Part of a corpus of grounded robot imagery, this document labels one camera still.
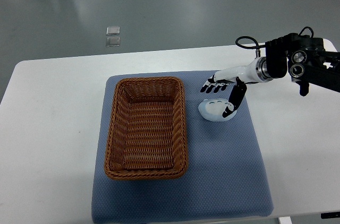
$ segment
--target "gray floor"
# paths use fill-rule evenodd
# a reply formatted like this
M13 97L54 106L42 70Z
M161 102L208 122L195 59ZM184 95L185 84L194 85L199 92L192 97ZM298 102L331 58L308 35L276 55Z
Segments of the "gray floor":
M308 25L340 50L340 0L0 0L0 100L23 60L232 45ZM121 46L105 47L121 27ZM320 215L293 223L340 223ZM278 223L277 220L244 223Z

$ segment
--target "robotic arm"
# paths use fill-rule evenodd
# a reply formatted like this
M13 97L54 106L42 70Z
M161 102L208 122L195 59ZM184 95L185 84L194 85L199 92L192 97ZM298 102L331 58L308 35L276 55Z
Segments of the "robotic arm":
M305 29L311 31L303 35ZM250 39L255 46L239 44L241 39ZM214 93L220 89L225 90L228 85L236 83L229 97L229 103L222 116L228 117L240 106L245 92L246 84L269 82L282 78L289 72L292 82L300 86L300 95L306 96L309 92L309 83L340 92L340 53L325 51L322 38L314 38L313 30L305 27L297 33L268 41L260 46L251 37L239 37L236 40L239 47L255 49L256 58L248 66L232 67L216 72L203 85L201 92ZM260 48L266 48L266 56L260 56Z

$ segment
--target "white plush toy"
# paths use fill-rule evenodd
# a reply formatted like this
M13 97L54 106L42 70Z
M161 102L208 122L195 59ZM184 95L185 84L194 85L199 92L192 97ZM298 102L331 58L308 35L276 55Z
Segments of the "white plush toy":
M235 110L232 114L224 118L222 113L225 111L226 107L228 107L230 111L234 110L234 105L230 103L228 99L205 99L198 106L198 110L204 119L207 119L211 122L225 122L233 118L237 113L237 110Z

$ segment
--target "brown wicker basket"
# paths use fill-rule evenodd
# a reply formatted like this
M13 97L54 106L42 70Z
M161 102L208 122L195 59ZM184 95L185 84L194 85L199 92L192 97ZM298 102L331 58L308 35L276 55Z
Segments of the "brown wicker basket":
M120 80L115 88L104 170L115 180L173 179L188 168L183 82Z

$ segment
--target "white object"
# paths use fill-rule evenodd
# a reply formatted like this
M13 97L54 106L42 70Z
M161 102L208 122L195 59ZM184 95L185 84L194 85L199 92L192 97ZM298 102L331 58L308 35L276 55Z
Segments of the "white object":
M292 224L291 217L280 217L278 218L280 224Z
M119 26L107 27L106 35L107 36L110 36L110 35L119 35L120 31L121 31L121 28Z
M227 117L223 117L222 113L225 108L228 107L230 111L234 110L234 105L225 98L213 98L213 99L205 99L198 106L198 111L202 115L204 119L207 119L211 122L226 122L233 118L237 110L230 114Z
M247 66L236 66L220 70L215 73L214 81L228 80L236 82L236 77L240 78L244 83L271 81L272 78L263 77L262 74L263 62L266 62L265 60L265 57L260 57L254 59Z
M328 40L325 49L335 51ZM0 222L92 223L110 76L221 70L253 59L253 50L220 46L18 63L0 104ZM274 203L271 217L340 211L340 94L310 85L301 97L287 75L248 85L246 99Z

